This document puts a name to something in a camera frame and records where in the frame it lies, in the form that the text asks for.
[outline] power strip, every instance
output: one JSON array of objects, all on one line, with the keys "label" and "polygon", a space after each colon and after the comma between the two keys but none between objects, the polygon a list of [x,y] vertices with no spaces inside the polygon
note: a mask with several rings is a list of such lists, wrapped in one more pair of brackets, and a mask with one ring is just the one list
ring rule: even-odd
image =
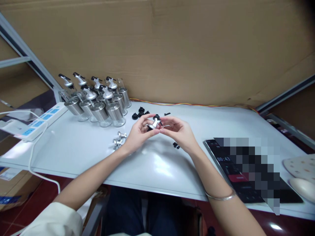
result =
[{"label": "power strip", "polygon": [[67,111],[67,107],[64,105],[63,102],[57,103],[55,106],[53,106],[51,109],[49,109],[47,112],[42,114],[40,116],[41,119],[37,118],[32,123],[30,123],[28,126],[30,128],[26,130],[21,135],[15,135],[14,137],[18,139],[22,139],[25,141],[33,141],[36,139],[44,130],[45,126],[42,125],[45,121],[48,122],[48,127],[52,125],[60,116],[62,116],[63,113]]}]

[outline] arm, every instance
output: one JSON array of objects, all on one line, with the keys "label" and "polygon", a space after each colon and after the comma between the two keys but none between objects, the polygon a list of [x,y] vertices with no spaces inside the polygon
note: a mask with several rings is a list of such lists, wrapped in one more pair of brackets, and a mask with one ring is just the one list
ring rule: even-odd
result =
[{"label": "arm", "polygon": [[[162,117],[161,121],[166,127],[160,126],[160,133],[173,138],[190,155],[207,193],[217,198],[229,196],[232,189],[198,145],[189,124],[171,116]],[[209,198],[209,202],[227,235],[266,235],[238,196],[227,201]]]},{"label": "arm", "polygon": [[54,202],[78,210],[127,156],[140,148],[148,138],[159,133],[158,129],[146,132],[147,127],[145,125],[153,123],[147,119],[153,116],[155,114],[143,115],[132,126],[124,145],[71,181],[55,198]]}]

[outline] white mouse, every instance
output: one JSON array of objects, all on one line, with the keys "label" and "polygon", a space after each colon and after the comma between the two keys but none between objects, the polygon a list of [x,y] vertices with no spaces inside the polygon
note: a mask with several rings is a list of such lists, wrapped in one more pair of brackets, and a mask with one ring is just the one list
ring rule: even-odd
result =
[{"label": "white mouse", "polygon": [[298,194],[315,203],[315,185],[313,183],[300,178],[292,178],[289,183]]}]

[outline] white table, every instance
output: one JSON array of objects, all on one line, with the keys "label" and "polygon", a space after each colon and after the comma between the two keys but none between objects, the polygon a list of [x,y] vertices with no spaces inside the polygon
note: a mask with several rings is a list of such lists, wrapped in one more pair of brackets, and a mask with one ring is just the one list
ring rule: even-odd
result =
[{"label": "white table", "polygon": [[[132,102],[125,116],[127,122],[120,128],[102,128],[98,123],[89,121],[77,122],[69,111],[64,113],[36,144],[33,170],[69,178],[77,177],[113,152],[108,146],[118,131],[129,134],[135,123],[131,116],[140,106],[160,116],[171,112],[171,115],[189,122],[199,145],[212,162],[202,142],[214,137],[267,137],[277,140],[280,146],[279,161],[305,154],[251,110],[185,105],[158,106]],[[154,136],[123,161],[104,183],[207,201],[192,160],[181,148],[174,148],[173,142],[174,140],[163,134]],[[0,158],[0,165],[27,169],[31,146],[32,142],[19,142]],[[280,176],[287,182],[292,176],[282,164],[279,166]],[[315,205],[305,199],[304,201],[304,204],[281,204],[280,214],[315,220]],[[247,204],[247,207],[272,212],[265,203]]]}]

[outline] woman's right hand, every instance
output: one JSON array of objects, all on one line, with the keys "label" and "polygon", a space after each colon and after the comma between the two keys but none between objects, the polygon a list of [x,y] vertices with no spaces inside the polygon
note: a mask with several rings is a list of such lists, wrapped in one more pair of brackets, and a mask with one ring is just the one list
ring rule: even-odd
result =
[{"label": "woman's right hand", "polygon": [[164,116],[161,117],[164,126],[159,126],[160,133],[165,134],[172,139],[188,154],[200,148],[190,125],[177,117]]}]

